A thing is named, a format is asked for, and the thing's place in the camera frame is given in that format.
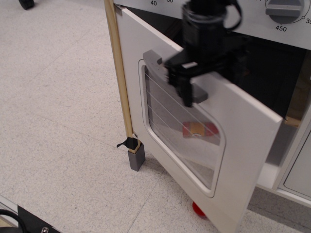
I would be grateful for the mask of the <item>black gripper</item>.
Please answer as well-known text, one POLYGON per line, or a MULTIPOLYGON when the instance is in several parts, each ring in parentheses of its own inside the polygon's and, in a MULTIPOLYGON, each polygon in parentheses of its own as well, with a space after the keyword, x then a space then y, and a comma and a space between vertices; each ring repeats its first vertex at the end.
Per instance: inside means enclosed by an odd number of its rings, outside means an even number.
POLYGON ((168 83, 192 107, 189 78, 218 72, 241 85, 249 55, 247 36, 234 33, 242 22, 236 0, 190 0, 182 6, 183 50, 164 63, 168 83))

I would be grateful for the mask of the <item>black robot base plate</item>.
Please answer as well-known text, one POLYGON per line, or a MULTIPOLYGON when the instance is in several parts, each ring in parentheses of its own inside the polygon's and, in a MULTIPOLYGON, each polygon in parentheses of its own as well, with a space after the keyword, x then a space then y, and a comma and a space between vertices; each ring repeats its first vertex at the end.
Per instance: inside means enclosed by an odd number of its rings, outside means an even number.
POLYGON ((60 233, 55 227, 19 205, 17 206, 17 212, 18 216, 24 222, 28 233, 60 233))

